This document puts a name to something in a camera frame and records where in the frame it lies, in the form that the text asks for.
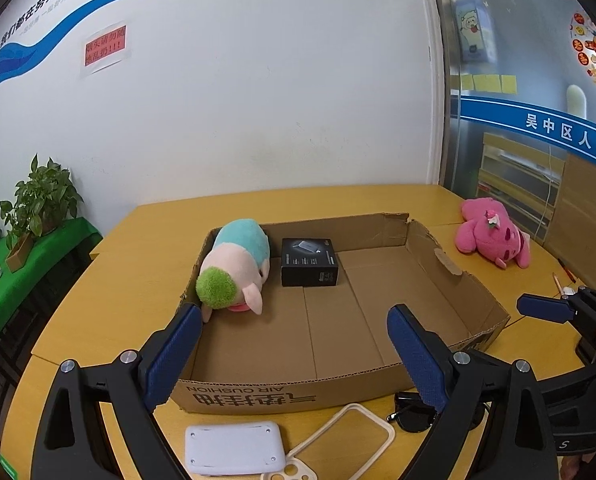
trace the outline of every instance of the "teal and pink plush toy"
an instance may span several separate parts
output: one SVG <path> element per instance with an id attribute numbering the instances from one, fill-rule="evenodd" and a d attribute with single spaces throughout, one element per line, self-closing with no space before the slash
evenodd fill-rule
<path id="1" fill-rule="evenodd" d="M 507 210 L 490 197 L 465 200 L 460 208 L 465 223 L 456 233 L 456 247 L 461 253 L 478 251 L 501 269 L 515 260 L 526 269 L 531 262 L 530 237 L 509 219 Z"/>
<path id="2" fill-rule="evenodd" d="M 220 308 L 262 314 L 260 291 L 268 276 L 269 240 L 256 221 L 241 219 L 225 225 L 196 280 L 204 322 Z"/>

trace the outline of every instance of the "pencil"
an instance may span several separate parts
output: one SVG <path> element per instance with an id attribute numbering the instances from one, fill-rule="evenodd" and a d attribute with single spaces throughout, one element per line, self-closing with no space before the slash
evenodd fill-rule
<path id="1" fill-rule="evenodd" d="M 562 287 L 560 286 L 560 282 L 558 281 L 558 276 L 556 276 L 555 272 L 552 272 L 552 276 L 553 276 L 553 281 L 556 283 L 556 286 L 558 287 L 558 292 L 562 296 L 565 293 L 565 291 L 562 290 Z"/>
<path id="2" fill-rule="evenodd" d="M 567 266 L 565 265 L 565 262 L 563 262 L 560 258 L 556 258 L 558 260 L 558 263 L 560 264 L 560 266 L 562 267 L 562 270 L 564 270 L 567 275 L 569 276 L 569 279 L 573 282 L 576 283 L 576 278 L 574 277 L 574 275 L 571 273 L 571 271 L 567 268 Z"/>

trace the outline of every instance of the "yellow table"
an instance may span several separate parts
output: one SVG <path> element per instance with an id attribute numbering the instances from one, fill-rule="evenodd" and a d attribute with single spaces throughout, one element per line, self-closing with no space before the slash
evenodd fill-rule
<path id="1" fill-rule="evenodd" d="M 462 199 L 441 186 L 310 187 L 207 196 L 138 206 L 91 251 L 197 252 L 195 241 L 236 218 L 261 224 L 369 213 L 411 214 L 426 226 L 462 222 Z"/>
<path id="2" fill-rule="evenodd" d="M 568 283 L 558 263 L 535 244 L 534 263 L 526 270 L 510 266 L 502 271 L 478 254 L 457 253 L 453 235 L 456 224 L 461 222 L 459 204 L 458 197 L 438 186 L 374 186 L 281 190 L 140 206 L 101 243 L 95 261 L 34 347 L 34 356 L 9 411 L 2 439 L 3 456 L 18 471 L 19 478 L 29 478 L 36 428 L 57 365 L 67 358 L 78 360 L 82 366 L 106 363 L 127 348 L 140 348 L 173 316 L 206 232 L 233 218 L 252 216 L 259 222 L 278 222 L 409 212 L 430 228 L 459 266 L 489 287 L 515 320 L 520 318 L 515 311 L 516 298 L 527 287 L 537 294 L 554 295 L 552 272 L 558 273 L 563 285 Z M 524 358 L 534 366 L 538 378 L 545 378 L 580 366 L 573 351 L 575 342 L 575 332 L 569 326 L 520 319 L 503 330 L 490 353 L 507 361 Z M 389 396 L 364 405 L 386 416 L 393 401 Z M 290 449 L 336 411 L 329 408 L 269 418 L 283 428 L 284 447 Z M 190 424 L 260 420 L 260 416 L 188 414 L 171 400 L 158 407 L 155 416 L 181 459 L 184 429 Z M 104 417 L 125 478 L 139 479 L 109 406 L 104 406 Z M 394 443 L 364 478 L 398 478 L 424 438 L 401 430 L 396 433 Z M 464 477 L 477 441 L 478 431 L 474 431 L 453 478 Z M 344 461 L 346 453 L 349 451 L 340 449 L 331 460 Z"/>

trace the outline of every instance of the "cardboard box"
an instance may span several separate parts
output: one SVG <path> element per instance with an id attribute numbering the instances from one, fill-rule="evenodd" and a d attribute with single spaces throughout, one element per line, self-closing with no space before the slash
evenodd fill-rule
<path id="1" fill-rule="evenodd" d="M 338 262 L 328 238 L 283 238 L 280 282 L 283 286 L 334 286 Z"/>
<path id="2" fill-rule="evenodd" d="M 214 312 L 171 398 L 197 413 L 265 414 L 360 402 L 412 387 L 386 329 L 405 303 L 453 349 L 485 349 L 509 316 L 407 214 L 373 214 L 262 226 L 271 246 L 263 313 Z M 183 295 L 214 243 L 209 233 Z M 283 287 L 283 238 L 331 238 L 338 285 Z"/>

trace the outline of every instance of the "blue gripper pad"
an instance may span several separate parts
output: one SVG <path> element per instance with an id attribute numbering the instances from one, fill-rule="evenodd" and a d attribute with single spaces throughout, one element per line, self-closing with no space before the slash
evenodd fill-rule
<path id="1" fill-rule="evenodd" d="M 544 296 L 523 294 L 516 303 L 518 312 L 523 316 L 566 323 L 574 319 L 574 311 L 569 307 L 567 300 L 555 300 Z"/>
<path id="2" fill-rule="evenodd" d="M 443 371 L 397 306 L 387 314 L 387 332 L 422 401 L 441 413 L 449 400 Z"/>
<path id="3" fill-rule="evenodd" d="M 187 306 L 187 308 L 188 310 L 180 320 L 177 320 L 175 326 L 170 325 L 161 331 L 166 338 L 162 341 L 160 351 L 150 358 L 149 367 L 144 373 L 142 399 L 150 413 L 156 409 L 156 406 L 167 402 L 200 338 L 203 327 L 200 309 L 197 306 Z"/>

